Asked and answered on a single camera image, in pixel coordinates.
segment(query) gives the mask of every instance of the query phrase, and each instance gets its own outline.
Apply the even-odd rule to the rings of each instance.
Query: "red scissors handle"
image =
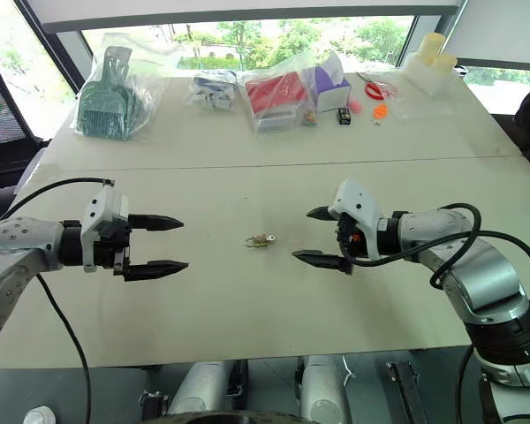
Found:
[[[374,100],[384,100],[381,89],[373,82],[368,82],[365,85],[365,94]]]

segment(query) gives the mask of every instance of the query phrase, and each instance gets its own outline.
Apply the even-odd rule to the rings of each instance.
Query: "robotic arm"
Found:
[[[132,229],[167,231],[183,223],[167,216],[128,214],[126,197],[105,185],[90,201],[82,224],[11,217],[0,221],[0,329],[30,280],[67,266],[114,269],[125,281],[174,274],[188,266],[176,261],[130,264]]]
[[[369,192],[349,180],[340,185],[329,207],[316,208],[308,216],[337,221],[337,239],[346,254],[340,257],[303,250],[293,255],[315,267],[338,269],[349,275],[353,263],[361,263],[355,258],[374,261],[380,255],[400,254],[472,229],[465,216],[446,208],[416,214],[394,212],[392,217],[384,217]],[[462,238],[452,240],[406,259],[436,271],[464,242]],[[511,263],[492,245],[477,238],[441,276],[441,282],[475,346],[475,356],[485,375],[481,382],[484,406],[497,405],[498,399],[507,397],[515,401],[526,396],[530,400],[530,390],[522,390],[530,388],[530,305]],[[530,416],[530,407],[524,407],[524,401],[515,402],[522,405],[516,407],[520,416]],[[484,410],[490,413],[487,422],[507,418],[500,407]]]

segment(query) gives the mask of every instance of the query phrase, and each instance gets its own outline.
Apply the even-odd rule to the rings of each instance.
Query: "orange object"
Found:
[[[379,106],[373,109],[373,117],[375,119],[383,119],[389,115],[389,110],[387,109],[387,105],[385,103],[381,103]]]

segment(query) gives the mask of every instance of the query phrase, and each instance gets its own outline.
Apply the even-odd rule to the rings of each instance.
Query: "keychain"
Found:
[[[244,245],[246,247],[266,247],[273,241],[275,241],[275,236],[272,234],[259,234],[257,236],[247,238],[246,241],[244,241]]]

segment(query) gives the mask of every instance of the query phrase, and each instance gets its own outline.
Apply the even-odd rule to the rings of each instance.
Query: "clear plastic packaging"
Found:
[[[315,123],[315,80],[305,75],[305,70],[313,66],[314,58],[305,52],[269,69],[238,76],[239,92],[257,133]]]
[[[210,110],[233,110],[238,78],[234,71],[201,71],[194,75],[185,104]]]
[[[127,34],[106,34],[80,90],[72,128],[91,137],[127,140],[154,116],[177,66],[179,46],[154,49]]]
[[[381,90],[390,112],[398,120],[447,116],[453,109],[444,96],[429,97],[402,74],[401,70],[368,72],[368,76]]]

